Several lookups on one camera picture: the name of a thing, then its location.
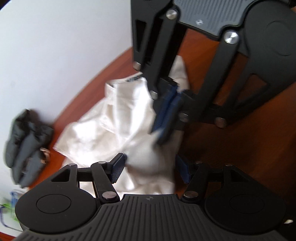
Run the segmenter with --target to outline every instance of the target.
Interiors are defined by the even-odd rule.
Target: triangular cutout
[[[216,95],[213,104],[222,106],[225,103],[233,86],[235,85],[236,81],[239,79],[241,73],[246,67],[247,62],[248,58],[246,56],[240,53],[237,54],[228,73],[228,76],[225,79],[224,84],[221,86],[218,94]]]
[[[241,183],[241,182],[247,182],[248,181],[246,178],[244,178],[242,175],[240,175],[235,170],[230,170],[230,175],[231,175],[231,182]]]
[[[52,182],[68,182],[70,178],[70,169],[66,169],[52,179]]]
[[[237,102],[244,102],[245,100],[259,94],[262,88],[266,86],[267,83],[264,82],[258,75],[252,74],[241,90],[237,98]]]

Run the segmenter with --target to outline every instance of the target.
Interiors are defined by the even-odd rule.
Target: ribbed black surface
[[[218,37],[225,26],[239,26],[247,8],[258,0],[174,0],[180,22]]]
[[[111,173],[111,183],[117,182],[120,174],[122,173],[125,166],[125,159],[119,158],[116,163],[114,163]]]
[[[73,232],[44,235],[25,231],[15,240],[284,241],[285,239],[276,231],[258,236],[243,236],[224,231],[210,222],[198,205],[182,203],[175,195],[125,195],[119,203],[103,205],[91,222]]]

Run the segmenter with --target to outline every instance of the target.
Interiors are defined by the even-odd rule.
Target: brown table surface
[[[14,239],[13,236],[10,236],[10,235],[4,234],[4,233],[0,233],[0,240],[2,240],[2,241],[10,241],[13,239]]]
[[[197,32],[188,30],[179,55],[186,63],[192,90],[197,91],[200,88],[217,44]],[[216,99],[217,103],[225,100],[245,62],[245,57],[237,57],[235,67]],[[61,167],[64,156],[55,152],[52,146],[66,125],[77,121],[104,97],[106,81],[134,74],[131,63],[132,51],[128,50],[94,78],[64,109],[54,123],[52,160],[34,185]],[[250,92],[258,83],[253,80],[246,92]],[[191,161],[203,161],[217,168],[221,168],[224,163],[232,163],[279,194],[288,203],[294,203],[296,201],[296,85],[293,84],[248,117],[226,129],[201,123],[188,125],[180,153]],[[178,175],[176,182],[176,192],[180,194],[184,185],[181,184]]]

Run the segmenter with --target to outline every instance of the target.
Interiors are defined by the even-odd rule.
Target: dark gray cloth
[[[37,150],[28,159],[28,164],[20,180],[21,188],[30,186],[39,176],[40,172],[46,166],[46,156],[40,150]]]
[[[48,126],[40,126],[40,128],[36,128],[36,130],[30,130],[30,133],[20,146],[15,164],[12,168],[12,177],[15,183],[20,183],[20,180],[23,178],[28,159],[35,151],[40,150],[41,147],[47,146],[52,139],[52,135],[53,129]]]
[[[12,123],[10,138],[6,143],[4,153],[5,163],[9,168],[13,167],[20,145],[30,131],[28,126],[29,119],[30,111],[24,110]]]

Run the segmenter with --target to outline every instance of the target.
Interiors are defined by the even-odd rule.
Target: blue gripper pad
[[[165,139],[170,132],[171,125],[173,124],[172,121],[174,120],[173,116],[176,114],[176,106],[180,104],[181,101],[181,93],[177,93],[174,98],[171,100],[164,119],[161,124],[162,132],[159,136],[159,140]]]
[[[118,153],[116,157],[114,157],[108,163],[108,169],[111,169],[109,180],[112,184],[116,183],[120,174],[122,173],[124,166],[126,163],[126,155],[123,153]]]
[[[189,184],[192,179],[189,166],[179,155],[176,155],[176,169],[180,173],[183,182]]]
[[[158,128],[162,127],[164,119],[167,115],[167,112],[170,108],[171,102],[174,100],[175,96],[177,95],[177,88],[178,86],[171,86],[170,91],[168,91],[164,97],[161,109],[156,116],[152,132],[156,131]]]

